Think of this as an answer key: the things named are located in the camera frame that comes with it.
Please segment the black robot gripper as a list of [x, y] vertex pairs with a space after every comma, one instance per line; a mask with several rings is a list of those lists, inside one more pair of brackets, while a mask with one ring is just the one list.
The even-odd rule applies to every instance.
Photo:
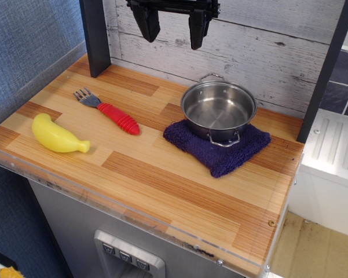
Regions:
[[158, 11], [189, 14], [193, 50], [202, 46], [212, 17], [217, 18], [221, 10], [218, 1], [127, 1], [127, 6], [133, 11], [142, 36], [148, 42], [153, 42], [160, 32]]

